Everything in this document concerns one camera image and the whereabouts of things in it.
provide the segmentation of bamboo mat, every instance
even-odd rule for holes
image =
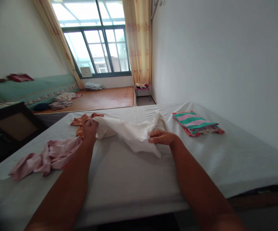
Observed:
[[[135,106],[135,95],[132,86],[107,88],[100,91],[81,90],[77,94],[82,94],[82,97],[73,99],[73,105],[71,106],[56,111],[50,109],[34,112],[34,114],[55,114]]]

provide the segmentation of hand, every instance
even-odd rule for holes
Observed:
[[[150,134],[150,139],[148,140],[150,143],[154,144],[164,144],[171,145],[174,141],[178,139],[178,136],[174,133],[163,131],[163,130],[155,130]]]
[[[84,141],[96,141],[96,130],[98,122],[92,119],[88,119],[83,126],[83,140]]]

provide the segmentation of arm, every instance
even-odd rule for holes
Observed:
[[[84,140],[26,227],[31,230],[73,230],[88,189],[97,122],[84,125]]]
[[[181,192],[202,230],[245,230],[226,198],[177,135],[153,131],[150,137],[151,143],[170,146]]]

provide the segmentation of yellow curtain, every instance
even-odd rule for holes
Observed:
[[[150,0],[122,0],[134,83],[152,82]]]
[[[36,7],[40,17],[43,19],[46,27],[52,34],[54,43],[62,51],[62,54],[65,55],[67,63],[69,64],[70,68],[72,69],[72,72],[74,74],[78,87],[80,89],[84,89],[84,85],[75,70],[75,65],[72,60],[71,53],[67,46],[67,43],[64,38],[62,29],[59,25],[58,19],[56,18],[56,15],[53,11],[50,0],[33,0],[33,2],[35,4],[35,7]]]

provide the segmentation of white bed sheet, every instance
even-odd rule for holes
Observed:
[[[106,117],[140,123],[153,120],[159,110],[171,132],[178,134],[187,149],[210,175],[225,197],[278,184],[278,150],[216,114],[193,103],[150,105],[99,111]],[[219,122],[225,134],[188,137],[172,112],[193,110],[207,120]],[[75,137],[69,124],[84,112],[70,113],[12,156],[0,163],[0,224],[7,230],[23,230],[61,174],[47,177],[33,173],[19,182],[8,172],[25,155],[40,153],[50,139]],[[118,136],[95,143],[88,179],[87,199],[77,227],[146,217],[185,210],[188,207],[176,181],[175,165],[168,146],[159,145],[162,158],[152,153],[133,153]]]

